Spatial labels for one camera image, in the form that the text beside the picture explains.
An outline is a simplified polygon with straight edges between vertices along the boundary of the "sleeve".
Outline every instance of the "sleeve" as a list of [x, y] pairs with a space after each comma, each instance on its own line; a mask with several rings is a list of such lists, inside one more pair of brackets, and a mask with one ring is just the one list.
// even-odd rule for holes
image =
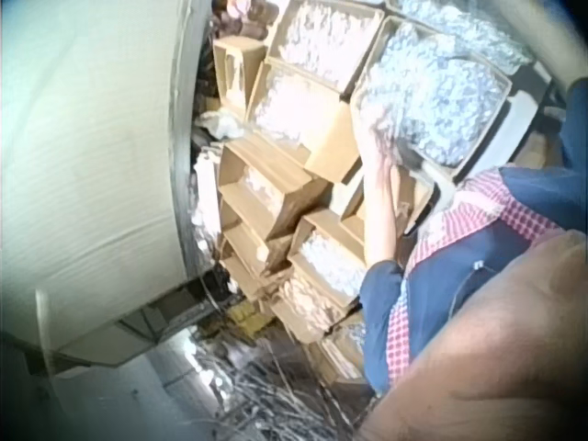
[[402, 269], [396, 263], [380, 262], [368, 270], [359, 291], [366, 322], [364, 370], [367, 381], [378, 393], [390, 388], [386, 359], [388, 322], [401, 295], [402, 278]]
[[588, 167], [588, 78], [576, 82], [570, 89], [566, 119], [561, 127], [564, 165], [586, 176]]

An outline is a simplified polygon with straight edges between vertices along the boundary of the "floor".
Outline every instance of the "floor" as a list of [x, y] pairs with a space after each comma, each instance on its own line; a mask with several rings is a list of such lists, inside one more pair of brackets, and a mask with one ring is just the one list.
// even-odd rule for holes
[[213, 439], [215, 401], [184, 358], [186, 339], [52, 381], [30, 376], [22, 352], [2, 344], [2, 439]]

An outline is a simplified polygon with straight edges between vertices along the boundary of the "plaid shirt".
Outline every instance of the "plaid shirt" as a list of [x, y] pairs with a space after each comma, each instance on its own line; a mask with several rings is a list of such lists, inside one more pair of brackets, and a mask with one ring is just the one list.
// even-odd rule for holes
[[475, 232], [502, 220], [529, 242], [547, 230], [560, 227], [517, 201], [498, 169], [492, 169], [464, 181], [458, 188], [452, 206], [436, 213], [422, 228], [401, 283], [401, 295], [390, 313], [386, 358], [392, 385], [408, 370], [410, 332], [407, 277], [419, 263]]

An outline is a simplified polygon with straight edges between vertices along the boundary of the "hand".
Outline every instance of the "hand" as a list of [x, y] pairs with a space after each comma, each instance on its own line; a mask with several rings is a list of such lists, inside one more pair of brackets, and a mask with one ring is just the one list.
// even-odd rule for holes
[[358, 106], [363, 101], [365, 93], [365, 89], [360, 88], [356, 93], [356, 104], [351, 106], [351, 119], [361, 162], [366, 173], [374, 173], [381, 169], [390, 170], [394, 165], [390, 154], [391, 148], [386, 145], [376, 129], [384, 116], [384, 108], [363, 107], [360, 112]]

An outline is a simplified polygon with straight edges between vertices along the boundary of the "brown cardboard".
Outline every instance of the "brown cardboard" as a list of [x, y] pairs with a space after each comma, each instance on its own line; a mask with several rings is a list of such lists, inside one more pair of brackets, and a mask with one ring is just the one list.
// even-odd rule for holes
[[220, 227], [232, 249], [253, 276], [267, 276], [283, 268], [287, 262], [292, 234], [264, 241], [244, 224], [225, 201], [220, 204]]
[[321, 112], [320, 120], [316, 120], [313, 127], [304, 134], [302, 143], [274, 139], [255, 126], [254, 112], [267, 95], [267, 77], [277, 72], [296, 74], [288, 66], [271, 62], [262, 64], [245, 115], [245, 121], [255, 130], [255, 136], [250, 139], [263, 139], [305, 170], [330, 182], [342, 182], [359, 160], [359, 151], [353, 132], [351, 109], [340, 100], [338, 93], [304, 77], [311, 84], [314, 94], [322, 97], [324, 112]]
[[340, 379], [340, 373], [330, 357], [324, 352], [320, 343], [307, 345], [305, 350], [312, 370], [327, 386], [332, 385]]
[[357, 368], [343, 353], [339, 345], [332, 337], [327, 337], [320, 342], [321, 349], [329, 357], [331, 364], [336, 369], [338, 376], [345, 380], [361, 379], [363, 370]]
[[301, 343], [308, 345], [322, 339], [324, 333], [317, 329], [309, 329], [304, 320], [280, 297], [272, 299], [270, 309]]
[[[396, 228], [399, 236], [411, 232], [427, 204], [431, 201], [435, 185], [425, 179], [412, 177], [404, 167], [395, 167], [391, 176], [394, 209], [396, 210]], [[341, 224], [362, 246], [364, 244], [365, 203], [364, 188], [360, 185], [351, 197], [341, 217]]]
[[[283, 195], [277, 215], [241, 182], [246, 166], [256, 170]], [[327, 182], [276, 154], [276, 149], [267, 143], [237, 140], [223, 149], [218, 187], [224, 202], [258, 238], [266, 241], [292, 233], [300, 215], [318, 205]]]
[[355, 314], [350, 315], [345, 320], [340, 322], [333, 332], [333, 342], [341, 350], [343, 356], [349, 360], [353, 365], [360, 371], [364, 371], [364, 355], [363, 352], [357, 347], [355, 342], [347, 337], [342, 332], [346, 326], [356, 323], [363, 323], [364, 316], [362, 311], [358, 311]]
[[353, 259], [356, 259], [360, 265], [365, 266], [363, 245], [343, 228], [336, 214], [328, 209], [321, 209], [302, 217], [294, 233], [294, 239], [288, 254], [288, 260], [302, 277], [311, 282], [319, 292], [327, 296], [334, 305], [349, 311], [353, 308], [355, 299], [349, 299], [336, 289], [333, 289], [299, 253], [302, 244], [315, 229], [326, 237], [335, 240]]
[[[433, 30], [432, 28], [427, 27], [424, 24], [421, 24], [419, 22], [415, 22], [413, 20], [409, 20], [406, 18], [400, 18], [400, 17], [394, 17], [394, 16], [386, 17], [386, 19], [384, 19], [384, 22], [382, 23], [382, 26], [379, 30], [378, 36], [376, 37], [376, 40], [375, 40], [374, 45], [372, 47], [372, 50], [367, 57], [367, 61], [364, 66], [364, 70], [358, 80], [359, 84], [361, 84], [364, 81], [371, 66], [374, 65], [376, 62], [378, 62], [378, 60], [381, 56], [381, 53], [386, 48], [386, 44], [388, 42], [388, 39], [390, 38], [390, 35], [393, 35], [393, 33], [396, 32], [396, 29], [405, 21], [409, 21], [414, 24], [414, 26], [416, 27], [416, 30], [419, 33], [419, 36], [421, 38], [425, 37], [425, 36], [435, 35], [435, 34], [440, 33], [438, 31]], [[469, 150], [469, 154], [463, 159], [463, 161], [461, 161], [461, 163], [457, 167], [445, 167], [443, 165], [439, 165], [435, 161], [433, 161], [432, 159], [426, 157], [426, 155], [418, 153], [421, 156], [423, 156], [424, 160], [426, 160], [434, 168], [436, 168], [439, 172], [441, 172], [449, 180], [452, 180], [452, 181], [455, 181], [458, 179], [458, 177], [459, 177], [461, 171], [464, 169], [464, 167], [466, 167], [469, 164], [469, 162], [472, 160], [472, 158], [475, 157], [476, 152], [479, 150], [484, 138], [486, 137], [486, 135], [488, 134], [488, 132], [490, 131], [490, 129], [492, 128], [492, 126], [494, 125], [496, 120], [498, 119], [498, 115], [501, 112], [503, 105], [506, 102], [506, 98], [509, 96], [510, 91], [513, 87], [513, 83], [511, 82], [511, 80], [507, 76], [505, 76], [500, 70], [498, 70], [496, 67], [494, 67], [491, 63], [489, 63], [485, 58], [483, 58], [477, 54], [471, 54], [469, 56], [469, 58], [475, 62], [480, 62], [480, 63], [486, 64], [492, 70], [492, 72], [494, 73], [496, 78], [499, 80], [499, 82], [501, 82], [503, 84], [504, 92], [503, 92], [502, 101], [500, 102], [499, 106], [496, 107], [496, 110], [494, 111], [494, 114], [493, 114], [490, 122], [488, 123], [487, 127], [485, 128], [485, 130], [482, 131], [478, 140], [472, 144], [471, 149]], [[353, 108], [357, 107], [356, 94], [353, 94], [351, 96], [350, 103]]]
[[[266, 46], [261, 41], [247, 37], [230, 36], [214, 40], [212, 49], [220, 102], [239, 119], [244, 119], [257, 70], [266, 56]], [[240, 78], [234, 78], [235, 66]], [[231, 85], [235, 81], [239, 84], [237, 101], [231, 98]]]
[[239, 288], [249, 301], [271, 297], [280, 284], [291, 274], [291, 270], [286, 268], [268, 277], [253, 276], [226, 239], [222, 241], [220, 263], [237, 282], [237, 285], [239, 285]]
[[[361, 68], [363, 66], [365, 56], [359, 58], [358, 60], [353, 60], [353, 62], [354, 62], [353, 68], [349, 73], [348, 81], [346, 81], [345, 86], [342, 86], [342, 87], [339, 87], [339, 85], [336, 85], [335, 83], [324, 80], [314, 73], [307, 72], [304, 69], [299, 68], [298, 66], [288, 64], [281, 59], [281, 57], [279, 55], [279, 47], [284, 43], [284, 40], [286, 39], [286, 35], [288, 33], [289, 24], [291, 23], [294, 16], [296, 16], [298, 10], [300, 9], [300, 6], [303, 3], [304, 3], [304, 0], [290, 0], [289, 1], [288, 6], [286, 7], [286, 10], [284, 11], [284, 15], [282, 16], [282, 19], [277, 24], [277, 29], [276, 29], [276, 34], [274, 36], [274, 39], [272, 40], [272, 43], [271, 43], [269, 49], [267, 50], [267, 59], [270, 60], [271, 62], [286, 64], [288, 67], [291, 67], [291, 69], [295, 70], [299, 74], [308, 76], [308, 77], [312, 78], [315, 82], [331, 88], [337, 94], [350, 94], [351, 92], [353, 92], [353, 89], [356, 84], [356, 79], [361, 73]], [[338, 1], [338, 0], [314, 0], [313, 3], [318, 3], [321, 5], [329, 6], [335, 11], [347, 13], [349, 15], [352, 15], [353, 17], [358, 17], [358, 18], [375, 17], [377, 20], [375, 20], [372, 23], [372, 25], [366, 29], [365, 39], [363, 41], [355, 41], [354, 42], [355, 44], [359, 44], [364, 48], [362, 53], [364, 53], [364, 54], [368, 53], [369, 48], [374, 41], [374, 37], [376, 36], [376, 33], [378, 32], [379, 25], [381, 24], [382, 20], [384, 19], [384, 12], [383, 11], [380, 11], [380, 10], [375, 9], [370, 6], [358, 5], [356, 3], [347, 3], [347, 2], [342, 2], [342, 1]]]

